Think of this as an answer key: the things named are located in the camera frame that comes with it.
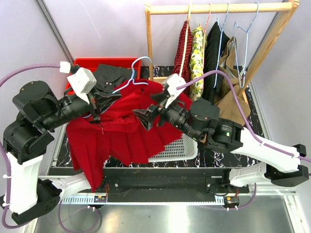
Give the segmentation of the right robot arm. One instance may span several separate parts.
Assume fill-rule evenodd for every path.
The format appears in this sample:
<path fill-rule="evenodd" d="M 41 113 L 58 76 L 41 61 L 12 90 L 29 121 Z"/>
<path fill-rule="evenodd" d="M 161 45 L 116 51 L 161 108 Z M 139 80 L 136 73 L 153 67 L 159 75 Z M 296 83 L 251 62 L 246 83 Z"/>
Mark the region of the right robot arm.
<path fill-rule="evenodd" d="M 220 181 L 225 192 L 265 181 L 282 187 L 295 187 L 309 179 L 308 168 L 300 162 L 306 156 L 303 145 L 288 147 L 257 136 L 234 121 L 220 118 L 220 109 L 203 98 L 194 101 L 189 109 L 182 107 L 179 100 L 169 103 L 164 93 L 154 94 L 152 99 L 156 105 L 152 104 L 146 110 L 133 110 L 147 131 L 158 118 L 159 126 L 169 123 L 195 141 L 204 139 L 206 149 L 259 160 L 253 166 L 230 169 Z"/>

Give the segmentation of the light blue wire hanger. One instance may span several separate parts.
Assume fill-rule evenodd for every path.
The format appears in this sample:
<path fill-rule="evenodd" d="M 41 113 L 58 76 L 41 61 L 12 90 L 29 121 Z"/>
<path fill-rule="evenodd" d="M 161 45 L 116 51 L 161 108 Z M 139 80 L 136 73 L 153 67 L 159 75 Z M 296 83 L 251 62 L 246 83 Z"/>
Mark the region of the light blue wire hanger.
<path fill-rule="evenodd" d="M 150 59 L 149 56 L 142 56 L 142 57 L 137 58 L 135 61 L 133 61 L 132 64 L 131 64 L 131 70 L 132 70 L 131 78 L 127 81 L 126 84 L 124 84 L 120 88 L 114 90 L 112 92 L 112 94 L 115 94 L 115 93 L 120 92 L 121 90 L 125 89 L 130 83 L 132 83 L 133 85 L 139 85 L 139 84 L 148 85 L 147 83 L 144 83 L 144 82 L 136 83 L 135 79 L 134 79 L 134 75 L 135 75 L 134 65 L 135 65 L 136 62 L 138 62 L 141 59 L 148 59 L 150 62 L 152 62 L 152 60 Z"/>

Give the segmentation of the red skirt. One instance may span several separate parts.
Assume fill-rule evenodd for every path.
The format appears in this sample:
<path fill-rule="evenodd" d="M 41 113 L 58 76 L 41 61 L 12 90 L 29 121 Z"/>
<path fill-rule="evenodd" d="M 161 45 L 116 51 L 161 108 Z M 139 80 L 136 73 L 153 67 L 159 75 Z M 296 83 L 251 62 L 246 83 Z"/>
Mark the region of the red skirt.
<path fill-rule="evenodd" d="M 156 119 L 147 131 L 133 114 L 134 109 L 147 109 L 155 102 L 151 94 L 162 92 L 162 85 L 153 81 L 128 85 L 121 98 L 101 114 L 99 123 L 92 117 L 79 117 L 69 122 L 66 133 L 75 171 L 82 170 L 95 191 L 103 179 L 104 162 L 110 157 L 129 166 L 145 164 L 164 151 L 165 146 L 181 138 L 181 131 L 169 123 L 157 126 Z"/>

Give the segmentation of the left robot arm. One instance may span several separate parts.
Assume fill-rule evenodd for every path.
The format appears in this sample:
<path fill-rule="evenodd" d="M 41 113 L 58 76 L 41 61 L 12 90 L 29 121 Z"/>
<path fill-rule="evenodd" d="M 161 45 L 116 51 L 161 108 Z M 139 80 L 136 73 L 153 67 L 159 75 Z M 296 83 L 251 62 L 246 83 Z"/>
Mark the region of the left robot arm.
<path fill-rule="evenodd" d="M 19 113 L 3 133 L 1 152 L 10 162 L 10 171 L 2 204 L 11 211 L 18 226 L 49 213 L 70 195 L 88 189 L 94 192 L 104 189 L 105 180 L 97 175 L 88 181 L 84 173 L 58 181 L 38 177 L 47 146 L 54 140 L 52 132 L 87 114 L 93 115 L 94 122 L 99 122 L 100 114 L 121 94 L 92 88 L 87 96 L 88 101 L 76 95 L 57 99 L 47 83 L 33 81 L 13 97 Z"/>

